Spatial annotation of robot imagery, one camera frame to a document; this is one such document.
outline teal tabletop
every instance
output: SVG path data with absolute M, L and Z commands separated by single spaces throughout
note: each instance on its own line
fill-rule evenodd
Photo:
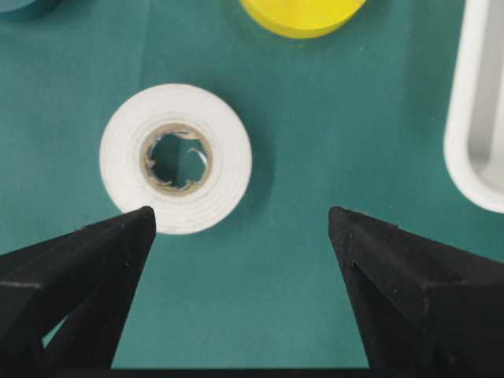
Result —
M 308 40 L 235 0 L 62 0 L 1 23 L 0 251 L 118 214 L 98 163 L 109 118 L 142 89 L 193 84 L 243 121 L 250 185 L 215 227 L 157 235 L 114 366 L 366 366 L 331 206 L 503 260 L 502 216 L 443 160 L 463 8 L 368 0 Z

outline white plastic tray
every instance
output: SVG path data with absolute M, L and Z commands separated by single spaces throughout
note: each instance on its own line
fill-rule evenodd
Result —
M 504 213 L 504 0 L 467 0 L 444 141 L 465 197 Z

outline tape roll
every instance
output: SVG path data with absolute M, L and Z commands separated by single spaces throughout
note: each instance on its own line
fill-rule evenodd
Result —
M 206 164 L 198 182 L 176 188 L 153 172 L 151 154 L 162 136 L 200 139 Z M 100 170 L 109 196 L 123 212 L 148 205 L 157 231 L 190 234 L 215 225 L 243 197 L 252 169 L 248 135 L 216 95 L 186 84 L 146 89 L 127 100 L 106 126 Z
M 22 21 L 42 16 L 60 0 L 1 0 L 0 20 Z
M 263 28 L 289 38 L 315 38 L 345 24 L 365 0 L 240 0 Z

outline yellow tape roll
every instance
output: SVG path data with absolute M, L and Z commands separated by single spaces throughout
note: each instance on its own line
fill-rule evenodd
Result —
M 240 0 L 262 27 L 290 38 L 326 35 L 347 22 L 365 0 Z

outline white electrical tape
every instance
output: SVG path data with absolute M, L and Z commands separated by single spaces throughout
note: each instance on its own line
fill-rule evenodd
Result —
M 150 154 L 163 135 L 200 139 L 201 181 L 180 189 L 153 177 Z M 100 146 L 103 183 L 119 209 L 148 205 L 157 231 L 190 234 L 225 218 L 245 193 L 252 169 L 250 142 L 235 112 L 214 94 L 185 84 L 146 89 L 112 116 Z

